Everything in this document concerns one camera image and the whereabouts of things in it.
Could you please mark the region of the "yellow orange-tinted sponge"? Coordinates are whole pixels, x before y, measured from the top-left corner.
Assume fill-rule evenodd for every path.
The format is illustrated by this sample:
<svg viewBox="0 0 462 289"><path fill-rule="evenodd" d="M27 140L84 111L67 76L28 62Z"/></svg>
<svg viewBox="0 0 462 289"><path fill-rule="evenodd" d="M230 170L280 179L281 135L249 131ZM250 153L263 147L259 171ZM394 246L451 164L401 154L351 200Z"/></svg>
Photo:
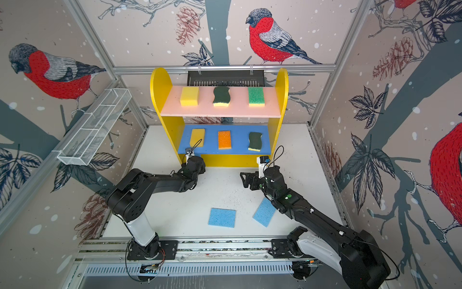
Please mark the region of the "yellow orange-tinted sponge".
<svg viewBox="0 0 462 289"><path fill-rule="evenodd" d="M190 146L192 148L202 148L205 143L205 129L196 128L191 130Z"/></svg>

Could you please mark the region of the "dark green wavy sponge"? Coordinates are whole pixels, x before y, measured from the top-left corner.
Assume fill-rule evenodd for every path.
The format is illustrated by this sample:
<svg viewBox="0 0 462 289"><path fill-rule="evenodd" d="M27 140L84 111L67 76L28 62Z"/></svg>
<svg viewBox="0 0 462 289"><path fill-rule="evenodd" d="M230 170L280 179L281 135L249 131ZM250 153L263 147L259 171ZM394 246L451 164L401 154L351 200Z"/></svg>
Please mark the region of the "dark green wavy sponge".
<svg viewBox="0 0 462 289"><path fill-rule="evenodd" d="M262 149L262 133L250 132L249 133L249 151L260 152Z"/></svg>
<svg viewBox="0 0 462 289"><path fill-rule="evenodd" d="M218 86L214 88L214 107L228 107L231 102L230 88L226 86Z"/></svg>

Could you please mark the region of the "orange sponge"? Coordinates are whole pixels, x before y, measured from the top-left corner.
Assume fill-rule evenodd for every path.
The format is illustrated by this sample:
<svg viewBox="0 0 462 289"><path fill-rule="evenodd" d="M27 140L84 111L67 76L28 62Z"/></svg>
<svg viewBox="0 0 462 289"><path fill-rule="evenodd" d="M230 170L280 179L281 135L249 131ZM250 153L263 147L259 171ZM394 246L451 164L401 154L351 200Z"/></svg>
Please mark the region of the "orange sponge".
<svg viewBox="0 0 462 289"><path fill-rule="evenodd" d="M218 132L218 149L229 150L232 149L232 139L230 131L219 131Z"/></svg>

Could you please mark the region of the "plain yellow sponge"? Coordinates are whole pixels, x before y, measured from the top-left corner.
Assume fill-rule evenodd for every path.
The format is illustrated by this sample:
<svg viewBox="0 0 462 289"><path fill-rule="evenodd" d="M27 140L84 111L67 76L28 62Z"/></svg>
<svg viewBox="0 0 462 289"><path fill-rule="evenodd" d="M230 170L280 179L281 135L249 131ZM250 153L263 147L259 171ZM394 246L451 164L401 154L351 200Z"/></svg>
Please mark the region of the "plain yellow sponge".
<svg viewBox="0 0 462 289"><path fill-rule="evenodd" d="M182 107L195 107L199 104L199 87L185 86L182 88L180 104Z"/></svg>

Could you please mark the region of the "bright green sponge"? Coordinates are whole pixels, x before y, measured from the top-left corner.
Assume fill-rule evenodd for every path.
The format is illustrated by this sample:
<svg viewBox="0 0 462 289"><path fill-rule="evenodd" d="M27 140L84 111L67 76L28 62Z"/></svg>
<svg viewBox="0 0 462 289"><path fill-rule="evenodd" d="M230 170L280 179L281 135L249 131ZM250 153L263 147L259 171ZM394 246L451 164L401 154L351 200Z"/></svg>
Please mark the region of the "bright green sponge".
<svg viewBox="0 0 462 289"><path fill-rule="evenodd" d="M264 107L265 96L262 87L249 87L249 107Z"/></svg>

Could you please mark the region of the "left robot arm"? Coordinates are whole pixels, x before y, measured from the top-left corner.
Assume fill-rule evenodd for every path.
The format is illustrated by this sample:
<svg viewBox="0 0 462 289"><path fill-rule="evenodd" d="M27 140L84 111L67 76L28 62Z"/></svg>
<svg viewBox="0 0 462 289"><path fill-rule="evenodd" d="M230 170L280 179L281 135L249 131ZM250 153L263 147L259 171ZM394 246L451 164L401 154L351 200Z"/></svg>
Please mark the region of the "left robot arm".
<svg viewBox="0 0 462 289"><path fill-rule="evenodd" d="M108 208L123 220L135 243L156 254L158 234L151 228L144 210L153 194L183 193L195 188L199 175L205 173L205 162L198 156L190 157L177 172L168 175L145 173L132 169L106 197Z"/></svg>

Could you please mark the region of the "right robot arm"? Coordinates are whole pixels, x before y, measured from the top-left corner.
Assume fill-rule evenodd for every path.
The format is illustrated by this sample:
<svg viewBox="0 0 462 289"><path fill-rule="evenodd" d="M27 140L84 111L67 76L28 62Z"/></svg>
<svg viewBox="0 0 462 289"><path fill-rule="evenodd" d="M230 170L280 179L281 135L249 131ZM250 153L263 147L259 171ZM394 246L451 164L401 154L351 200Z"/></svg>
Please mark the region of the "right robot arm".
<svg viewBox="0 0 462 289"><path fill-rule="evenodd" d="M378 289L391 269L374 237L356 232L317 210L302 195L290 189L280 167L262 173L240 174L243 186L260 190L281 214L300 223L287 236L292 256L309 255L342 275L351 289Z"/></svg>

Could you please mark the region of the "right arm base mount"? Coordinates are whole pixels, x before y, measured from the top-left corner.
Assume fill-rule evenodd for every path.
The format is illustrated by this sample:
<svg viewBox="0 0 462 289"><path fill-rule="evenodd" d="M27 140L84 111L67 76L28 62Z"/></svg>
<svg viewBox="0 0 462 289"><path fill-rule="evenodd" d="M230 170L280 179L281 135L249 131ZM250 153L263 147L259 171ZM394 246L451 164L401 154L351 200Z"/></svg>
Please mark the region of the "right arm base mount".
<svg viewBox="0 0 462 289"><path fill-rule="evenodd" d="M297 242L283 239L272 239L271 248L268 253L275 259L289 259L289 258L307 258L298 247Z"/></svg>

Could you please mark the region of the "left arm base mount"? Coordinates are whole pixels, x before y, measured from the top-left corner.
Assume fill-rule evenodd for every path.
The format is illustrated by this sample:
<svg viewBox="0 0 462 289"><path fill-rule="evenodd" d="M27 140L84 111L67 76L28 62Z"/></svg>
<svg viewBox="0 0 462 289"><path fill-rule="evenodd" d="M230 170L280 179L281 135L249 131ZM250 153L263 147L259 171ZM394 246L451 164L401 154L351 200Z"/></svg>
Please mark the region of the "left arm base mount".
<svg viewBox="0 0 462 289"><path fill-rule="evenodd" d="M174 260L178 249L177 240L153 241L143 247L132 240L127 250L128 261Z"/></svg>

